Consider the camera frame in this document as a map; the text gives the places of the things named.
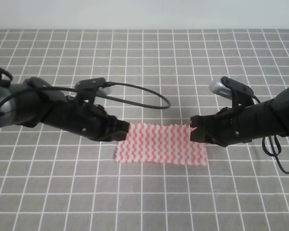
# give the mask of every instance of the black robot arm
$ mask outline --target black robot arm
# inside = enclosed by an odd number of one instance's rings
[[[13,76],[0,67],[0,128],[22,125],[33,128],[38,123],[66,130],[93,141],[122,141],[126,139],[129,123],[108,115],[105,109],[94,104],[96,97],[129,103],[137,106],[164,109],[170,107],[162,95],[139,86],[106,82],[104,78],[78,82],[74,89],[53,87],[38,77],[26,79],[21,84],[11,84]],[[135,103],[107,96],[102,88],[124,85],[148,91],[162,98],[166,106]],[[75,97],[61,91],[73,91]]]
[[[210,90],[232,100],[232,108],[225,107],[215,115],[191,117],[191,127],[196,129],[191,132],[190,140],[227,147],[262,138],[264,152],[277,158],[281,170],[289,174],[278,160],[281,146],[276,137],[289,137],[289,88],[262,103],[250,87],[227,77],[210,85]],[[274,136],[278,153],[271,136]],[[265,137],[269,138],[273,153],[267,150]]]

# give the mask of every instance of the grid mat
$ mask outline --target grid mat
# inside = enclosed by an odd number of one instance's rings
[[[221,76],[261,101],[289,87],[289,30],[0,30],[0,65],[14,82],[145,86],[172,108],[98,103],[130,122],[180,124],[231,106],[208,90]],[[160,103],[125,87],[112,94]],[[289,139],[280,141],[289,169]],[[119,165],[115,147],[41,124],[0,129],[0,231],[289,231],[289,176],[260,140],[208,145],[206,167]]]

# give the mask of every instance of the cable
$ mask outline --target cable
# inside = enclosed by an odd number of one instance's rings
[[[171,105],[167,98],[165,98],[164,96],[162,96],[161,94],[159,94],[159,93],[157,93],[157,92],[155,92],[153,90],[142,88],[142,87],[139,87],[139,86],[136,86],[136,85],[132,85],[132,84],[125,84],[125,83],[112,83],[112,82],[110,82],[109,84],[110,84],[110,86],[123,85],[123,86],[133,87],[133,88],[137,88],[137,89],[141,89],[141,90],[150,92],[150,93],[162,98],[167,103],[167,106],[148,105],[148,104],[137,103],[137,102],[133,102],[133,101],[129,101],[129,100],[123,100],[123,99],[119,99],[119,98],[115,98],[115,97],[111,97],[111,96],[106,96],[106,95],[101,95],[101,94],[97,94],[96,96],[100,97],[100,98],[108,99],[108,100],[113,100],[113,101],[117,101],[117,102],[121,102],[121,103],[127,103],[127,104],[131,104],[131,105],[134,105],[134,106],[139,106],[139,107],[144,107],[144,108],[151,108],[151,109],[167,109]],[[65,91],[76,92],[76,93],[82,93],[84,91],[84,90],[77,90],[77,89],[73,89],[73,88],[53,87],[53,86],[51,86],[51,87],[29,88],[29,89],[21,90],[19,92],[11,94],[8,97],[6,97],[5,99],[3,99],[0,102],[0,108],[6,102],[8,102],[9,100],[11,100],[11,99],[13,99],[15,97],[18,97],[18,96],[20,96],[22,94],[26,94],[26,93],[33,92],[33,91],[34,92],[39,92],[39,91],[44,91],[44,90],[65,90]]]
[[[260,103],[260,100],[257,98],[257,96],[253,96],[253,99],[255,99],[258,103]],[[264,151],[265,154],[267,154],[268,156],[272,156],[272,157],[274,157],[274,158],[276,159],[276,162],[277,162],[280,170],[281,170],[283,173],[289,174],[289,171],[286,171],[286,170],[282,167],[282,165],[281,165],[281,163],[280,163],[280,161],[279,161],[278,155],[281,153],[281,146],[280,146],[280,143],[279,143],[279,141],[278,141],[278,139],[277,139],[276,136],[274,136],[274,141],[275,141],[276,147],[277,147],[277,149],[278,149],[278,153],[276,153],[276,151],[275,151],[274,144],[273,144],[273,141],[272,141],[272,137],[271,137],[271,136],[269,136],[269,142],[270,142],[270,146],[271,146],[271,149],[272,149],[273,153],[270,153],[270,152],[268,151],[268,149],[266,148],[266,146],[265,146],[265,137],[262,139],[262,149],[263,149],[263,151]]]
[[[153,109],[167,109],[167,108],[169,108],[171,106],[171,103],[169,102],[169,100],[165,96],[162,96],[161,94],[157,93],[156,91],[150,90],[148,88],[143,88],[143,87],[136,86],[136,85],[133,85],[133,84],[128,84],[128,83],[116,83],[116,82],[107,82],[107,85],[109,85],[109,86],[119,85],[119,86],[126,86],[126,87],[130,87],[130,88],[140,89],[140,90],[143,90],[143,91],[146,91],[146,92],[150,92],[150,93],[160,97],[163,101],[165,101],[167,103],[167,106],[153,106],[153,105],[150,105],[151,106],[150,108],[153,108]],[[122,100],[122,99],[118,99],[118,98],[114,98],[114,97],[110,97],[110,96],[106,96],[106,97],[104,97],[104,99],[110,99],[110,100],[116,99],[114,101],[118,101],[118,102],[121,102],[121,103],[130,102],[130,101],[126,101],[126,100]],[[144,104],[134,102],[133,105],[143,107],[142,105],[144,105]]]

